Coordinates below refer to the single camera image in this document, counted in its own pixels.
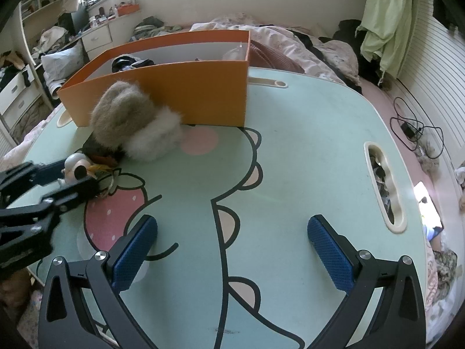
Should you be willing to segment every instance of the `metal screw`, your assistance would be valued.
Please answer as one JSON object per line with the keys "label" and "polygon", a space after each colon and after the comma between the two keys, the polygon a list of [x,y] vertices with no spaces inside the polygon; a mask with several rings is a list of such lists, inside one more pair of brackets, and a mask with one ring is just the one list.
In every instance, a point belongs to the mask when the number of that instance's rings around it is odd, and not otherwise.
{"label": "metal screw", "polygon": [[411,259],[409,256],[404,256],[404,257],[402,258],[402,261],[403,261],[404,264],[406,264],[406,265],[411,265],[412,262],[413,262],[412,259]]}
{"label": "metal screw", "polygon": [[52,264],[58,266],[63,262],[63,258],[61,256],[55,257],[52,261]]}
{"label": "metal screw", "polygon": [[31,227],[31,232],[36,234],[38,232],[42,231],[42,226],[40,224],[34,224],[32,227]]}
{"label": "metal screw", "polygon": [[359,255],[361,258],[363,258],[364,260],[369,260],[371,258],[371,253],[368,252],[368,251],[365,251],[365,250],[362,250],[359,252]]}
{"label": "metal screw", "polygon": [[100,251],[100,252],[97,252],[94,256],[94,258],[97,260],[97,261],[102,261],[106,258],[106,252],[104,251]]}

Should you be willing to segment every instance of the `light green tabletop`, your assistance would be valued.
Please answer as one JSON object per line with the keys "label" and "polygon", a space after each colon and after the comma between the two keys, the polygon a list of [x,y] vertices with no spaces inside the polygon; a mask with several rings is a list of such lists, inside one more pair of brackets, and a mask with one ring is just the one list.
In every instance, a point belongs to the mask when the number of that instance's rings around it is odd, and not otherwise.
{"label": "light green tabletop", "polygon": [[[321,79],[254,68],[250,76],[288,87],[249,85],[246,129],[186,126],[180,146],[161,159],[124,159],[118,191],[64,214],[53,253],[31,270],[45,281],[55,256],[88,259],[151,214],[159,234],[150,261],[121,297],[158,348],[304,348],[345,295],[306,234],[310,217],[323,214],[356,249],[394,261],[409,255],[424,293],[425,242],[412,183],[371,104]],[[60,115],[27,161],[63,159],[88,138],[91,130],[72,122],[58,129]],[[366,142],[389,160],[408,222],[403,233],[384,223]],[[37,203],[56,187],[37,187],[15,205]],[[90,295],[90,309],[104,323]],[[379,296],[377,290],[353,341],[363,336]]]}

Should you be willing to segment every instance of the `orange box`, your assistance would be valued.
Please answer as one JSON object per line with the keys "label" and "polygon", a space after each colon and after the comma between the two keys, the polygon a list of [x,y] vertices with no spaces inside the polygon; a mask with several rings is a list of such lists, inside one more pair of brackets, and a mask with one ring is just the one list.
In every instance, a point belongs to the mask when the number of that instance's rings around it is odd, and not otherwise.
{"label": "orange box", "polygon": [[118,8],[118,15],[124,16],[125,14],[134,13],[135,11],[139,10],[139,4],[130,4],[130,5],[122,5]]}
{"label": "orange box", "polygon": [[[244,60],[222,60],[241,48]],[[168,105],[184,124],[242,127],[246,114],[250,32],[190,31],[143,39],[111,48],[76,72],[58,96],[79,127],[116,81],[137,83],[157,105]],[[115,57],[134,54],[156,65],[111,73]]]}

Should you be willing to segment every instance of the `green curtain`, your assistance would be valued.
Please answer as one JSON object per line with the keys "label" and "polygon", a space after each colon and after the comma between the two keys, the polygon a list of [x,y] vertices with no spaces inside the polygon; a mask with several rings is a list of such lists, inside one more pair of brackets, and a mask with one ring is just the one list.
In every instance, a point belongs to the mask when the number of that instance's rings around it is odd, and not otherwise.
{"label": "green curtain", "polygon": [[366,30],[360,48],[365,59],[381,58],[380,69],[397,77],[412,25],[412,0],[366,0],[362,23]]}

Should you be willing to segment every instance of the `blue gripper pad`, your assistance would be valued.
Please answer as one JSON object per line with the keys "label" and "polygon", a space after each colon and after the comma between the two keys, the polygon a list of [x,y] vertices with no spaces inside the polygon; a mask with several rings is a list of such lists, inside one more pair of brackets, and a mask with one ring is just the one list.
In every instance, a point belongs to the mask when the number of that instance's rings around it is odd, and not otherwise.
{"label": "blue gripper pad", "polygon": [[354,280],[346,255],[317,217],[308,221],[307,234],[336,288],[349,294]]}
{"label": "blue gripper pad", "polygon": [[[137,228],[139,230],[113,265],[112,288],[117,293],[129,289],[157,237],[158,226],[155,218],[144,215],[142,219],[145,221],[140,227],[137,227],[138,223],[133,228],[133,230]],[[127,237],[123,236],[118,240],[124,240],[125,238]]]}

